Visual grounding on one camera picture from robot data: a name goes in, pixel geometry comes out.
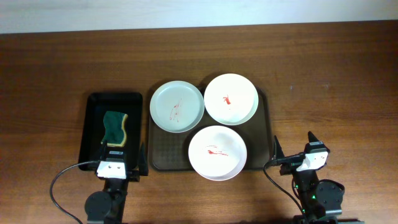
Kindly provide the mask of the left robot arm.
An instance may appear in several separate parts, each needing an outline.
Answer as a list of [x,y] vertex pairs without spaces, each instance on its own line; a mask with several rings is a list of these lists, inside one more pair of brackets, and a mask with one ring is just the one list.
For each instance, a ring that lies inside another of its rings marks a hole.
[[145,145],[138,150],[137,169],[127,170],[126,153],[109,150],[103,143],[99,150],[96,176],[104,180],[103,190],[91,194],[85,202],[88,223],[122,223],[128,185],[149,175]]

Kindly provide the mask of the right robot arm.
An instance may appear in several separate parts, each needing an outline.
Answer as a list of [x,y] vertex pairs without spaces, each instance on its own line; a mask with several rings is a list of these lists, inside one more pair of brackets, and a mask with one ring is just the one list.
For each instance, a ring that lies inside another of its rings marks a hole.
[[303,152],[285,156],[277,138],[274,139],[272,164],[280,167],[280,175],[292,176],[294,199],[300,205],[300,215],[293,223],[337,223],[342,214],[345,187],[329,179],[319,179],[317,171],[325,167],[330,150],[312,132]]

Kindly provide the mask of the pale green plate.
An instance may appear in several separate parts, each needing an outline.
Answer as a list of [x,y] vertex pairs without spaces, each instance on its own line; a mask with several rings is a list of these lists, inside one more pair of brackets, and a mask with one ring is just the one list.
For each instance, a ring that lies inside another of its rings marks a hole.
[[183,133],[200,122],[205,104],[197,87],[177,80],[156,89],[149,109],[152,120],[159,128],[170,133]]

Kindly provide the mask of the green and yellow sponge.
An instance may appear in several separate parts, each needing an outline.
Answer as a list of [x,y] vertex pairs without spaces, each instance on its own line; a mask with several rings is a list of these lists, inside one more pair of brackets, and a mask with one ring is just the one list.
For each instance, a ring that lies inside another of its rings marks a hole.
[[101,144],[106,143],[109,147],[124,147],[127,141],[125,124],[128,115],[117,111],[107,111],[103,117],[105,128]]

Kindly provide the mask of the white plate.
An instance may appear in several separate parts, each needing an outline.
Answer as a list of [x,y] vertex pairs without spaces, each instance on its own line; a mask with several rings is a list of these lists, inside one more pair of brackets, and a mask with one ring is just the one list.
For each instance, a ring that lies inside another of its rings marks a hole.
[[238,175],[248,157],[242,137],[225,126],[209,126],[197,132],[188,146],[188,158],[202,177],[229,180]]
[[235,126],[245,123],[254,115],[259,97],[255,86],[246,77],[227,73],[209,82],[205,88],[204,103],[215,121]]

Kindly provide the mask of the white plate front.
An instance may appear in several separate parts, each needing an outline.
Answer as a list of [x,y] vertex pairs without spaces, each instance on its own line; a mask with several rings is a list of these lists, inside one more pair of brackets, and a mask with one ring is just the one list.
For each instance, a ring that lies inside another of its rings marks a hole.
[[202,177],[229,180],[238,175],[248,157],[242,137],[225,126],[209,126],[197,132],[188,146],[188,158]]

